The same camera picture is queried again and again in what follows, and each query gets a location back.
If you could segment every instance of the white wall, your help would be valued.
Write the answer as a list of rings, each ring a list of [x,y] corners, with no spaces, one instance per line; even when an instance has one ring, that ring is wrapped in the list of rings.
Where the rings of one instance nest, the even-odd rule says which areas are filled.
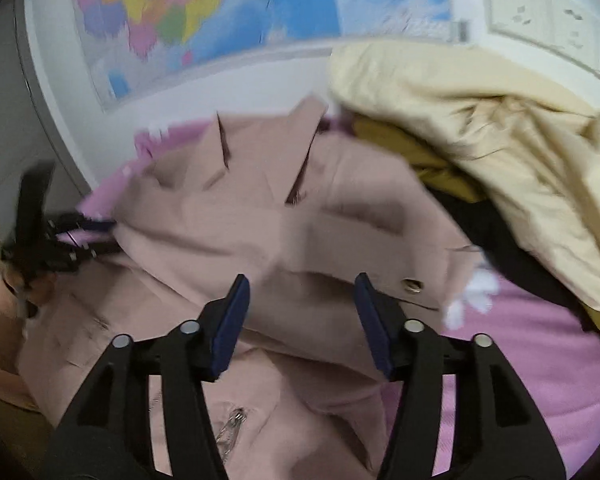
[[[600,80],[534,46],[488,34],[482,0],[452,0],[456,18],[472,21],[474,41],[537,70],[600,107]],[[600,0],[575,0],[600,19]],[[313,91],[328,97],[326,56],[256,62],[199,78],[101,110],[75,32],[71,0],[26,0],[27,31],[40,86],[68,149],[85,178],[98,181],[134,156],[144,127],[210,117],[216,110],[288,110]]]

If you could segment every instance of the cream fabric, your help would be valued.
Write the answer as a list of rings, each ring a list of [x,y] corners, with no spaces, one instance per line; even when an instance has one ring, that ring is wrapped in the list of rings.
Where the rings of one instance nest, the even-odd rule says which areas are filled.
[[[334,50],[331,88],[478,178],[519,245],[600,312],[600,111],[487,50],[405,41]]]

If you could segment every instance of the pile of clothes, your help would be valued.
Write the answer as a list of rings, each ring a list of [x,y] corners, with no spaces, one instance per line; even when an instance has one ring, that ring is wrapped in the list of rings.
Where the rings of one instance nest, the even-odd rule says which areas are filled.
[[[123,172],[108,202],[125,254],[59,278],[27,328],[18,369],[41,412],[59,422],[113,336],[161,336],[243,273],[244,329],[205,385],[216,434],[240,413],[229,476],[375,478],[397,394],[353,304],[366,272],[440,333],[491,333],[574,473],[600,443],[600,113],[479,49],[352,44],[331,70],[352,132],[309,96],[220,115]],[[168,473],[159,383],[150,395]],[[452,398],[446,384],[436,473]]]

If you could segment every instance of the metal zipper slider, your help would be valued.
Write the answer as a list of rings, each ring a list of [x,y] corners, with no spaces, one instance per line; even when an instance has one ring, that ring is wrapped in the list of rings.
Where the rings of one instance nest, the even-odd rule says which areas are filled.
[[[247,420],[247,414],[244,409],[237,408],[233,410],[229,416],[229,420],[216,436],[216,445],[218,446],[218,452],[223,464],[229,459],[229,455],[238,441],[240,428],[245,420]]]

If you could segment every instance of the map poster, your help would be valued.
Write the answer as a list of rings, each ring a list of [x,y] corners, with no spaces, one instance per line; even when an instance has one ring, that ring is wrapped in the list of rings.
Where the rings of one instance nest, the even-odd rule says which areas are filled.
[[[105,108],[169,75],[267,46],[353,36],[449,41],[449,0],[73,0]]]

